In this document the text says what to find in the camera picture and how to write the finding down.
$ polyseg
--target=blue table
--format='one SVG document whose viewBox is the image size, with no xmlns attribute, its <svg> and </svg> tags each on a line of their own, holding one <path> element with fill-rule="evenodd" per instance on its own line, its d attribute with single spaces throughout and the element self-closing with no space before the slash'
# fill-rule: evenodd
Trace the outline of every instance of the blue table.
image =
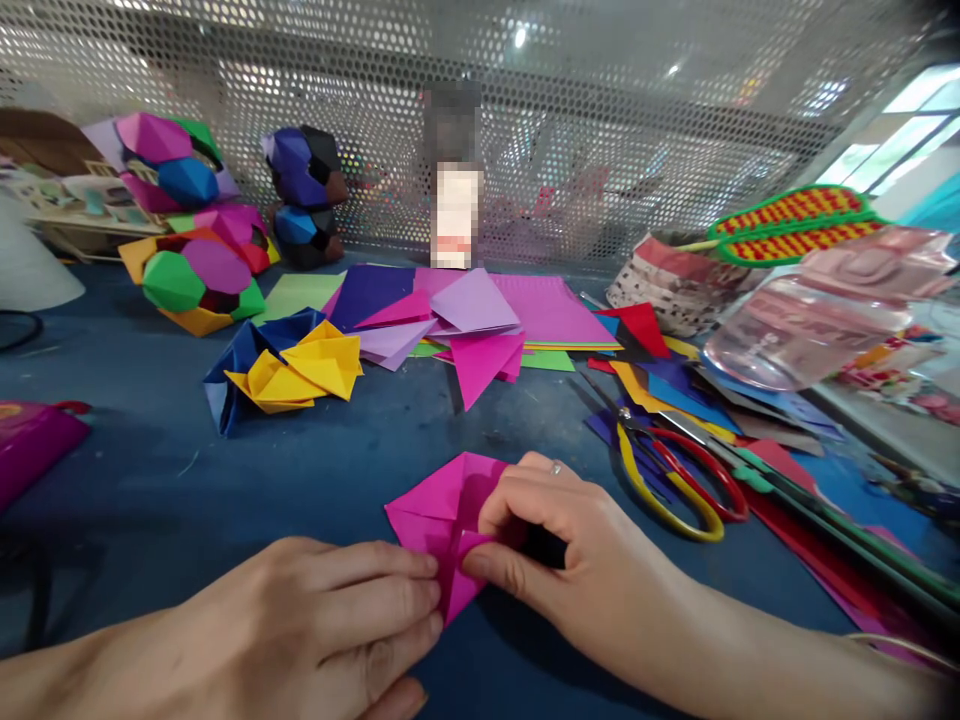
<svg viewBox="0 0 960 720">
<path fill-rule="evenodd" d="M 468 414 L 454 414 L 453 368 L 415 358 L 396 374 L 368 367 L 349 404 L 264 416 L 222 440 L 200 380 L 232 330 L 193 338 L 157 313 L 121 267 L 75 272 L 86 295 L 44 313 L 44 335 L 0 358 L 0 398 L 96 408 L 86 442 L 0 518 L 0 532 L 28 533 L 52 554 L 51 642 L 179 603 L 285 535 L 394 541 L 383 505 L 456 454 L 513 462 L 528 449 L 603 485 L 707 585 L 804 627 L 854 630 L 756 520 L 728 526 L 719 545 L 701 545 L 641 509 L 619 458 L 583 425 L 597 408 L 575 390 L 576 376 L 524 370 L 515 386 L 495 382 Z M 261 279 L 265 293 L 279 275 Z M 603 289 L 595 280 L 570 285 L 594 296 Z M 613 378 L 599 381 L 615 391 Z M 8 652 L 26 598 L 0 598 Z M 457 618 L 416 674 L 431 696 L 428 719 L 676 715 L 593 666 L 496 589 Z"/>
</svg>

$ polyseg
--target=metal mesh panel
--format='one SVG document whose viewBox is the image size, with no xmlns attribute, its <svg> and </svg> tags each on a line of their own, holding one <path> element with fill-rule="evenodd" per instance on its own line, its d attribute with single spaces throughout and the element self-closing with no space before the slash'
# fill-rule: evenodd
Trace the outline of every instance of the metal mesh panel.
<svg viewBox="0 0 960 720">
<path fill-rule="evenodd" d="M 916 51 L 911 0 L 0 0 L 0 103 L 209 123 L 245 197 L 259 138 L 340 142 L 348 240 L 423 247 L 420 91 L 482 83 L 487 258 L 604 268 L 788 187 Z M 520 47 L 518 32 L 525 42 Z"/>
</svg>

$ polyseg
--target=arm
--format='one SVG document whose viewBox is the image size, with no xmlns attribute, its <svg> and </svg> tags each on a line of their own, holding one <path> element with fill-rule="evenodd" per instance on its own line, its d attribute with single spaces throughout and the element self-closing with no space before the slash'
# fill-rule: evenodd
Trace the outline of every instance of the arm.
<svg viewBox="0 0 960 720">
<path fill-rule="evenodd" d="M 443 622 L 434 558 L 274 543 L 169 610 L 0 663 L 4 720 L 408 720 Z"/>
<path fill-rule="evenodd" d="M 940 681 L 852 641 L 795 627 L 684 575 L 598 485 L 528 453 L 480 515 L 520 518 L 567 543 L 552 570 L 496 543 L 464 570 L 544 615 L 599 665 L 685 712 L 717 720 L 931 717 Z"/>
</svg>

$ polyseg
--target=modular origami ball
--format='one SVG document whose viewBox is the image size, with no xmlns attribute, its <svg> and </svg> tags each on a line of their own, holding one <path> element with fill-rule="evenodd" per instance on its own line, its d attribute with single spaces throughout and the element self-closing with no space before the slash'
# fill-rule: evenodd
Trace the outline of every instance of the modular origami ball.
<svg viewBox="0 0 960 720">
<path fill-rule="evenodd" d="M 167 223 L 178 233 L 210 228 L 247 263 L 254 275 L 280 260 L 260 211 L 253 205 L 211 205 L 193 215 L 168 217 Z"/>
<path fill-rule="evenodd" d="M 147 299 L 197 337 L 266 309 L 247 263 L 210 228 L 127 243 L 120 257 Z"/>
<path fill-rule="evenodd" d="M 333 210 L 308 212 L 284 205 L 273 217 L 273 232 L 287 262 L 299 270 L 313 270 L 343 257 Z"/>
<path fill-rule="evenodd" d="M 83 132 L 147 212 L 197 210 L 240 194 L 203 123 L 140 112 Z M 138 170 L 137 162 L 144 167 Z"/>
<path fill-rule="evenodd" d="M 347 199 L 337 141 L 309 125 L 286 127 L 262 140 L 277 195 L 288 205 L 320 210 Z"/>
</svg>

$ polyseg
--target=hand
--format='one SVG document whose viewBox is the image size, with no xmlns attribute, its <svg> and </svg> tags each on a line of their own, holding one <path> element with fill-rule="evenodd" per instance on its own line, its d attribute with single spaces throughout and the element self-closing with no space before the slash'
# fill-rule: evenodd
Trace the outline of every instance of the hand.
<svg viewBox="0 0 960 720">
<path fill-rule="evenodd" d="M 717 673 L 720 656 L 710 596 L 643 534 L 599 485 L 527 453 L 504 470 L 480 513 L 479 530 L 499 535 L 519 518 L 567 543 L 552 570 L 498 543 L 480 545 L 463 569 L 503 588 L 547 618 L 574 647 L 625 682 L 672 705 L 688 678 Z"/>
<path fill-rule="evenodd" d="M 386 543 L 281 540 L 183 605 L 89 638 L 69 716 L 408 720 L 426 696 L 405 674 L 443 625 L 436 572 Z"/>
</svg>

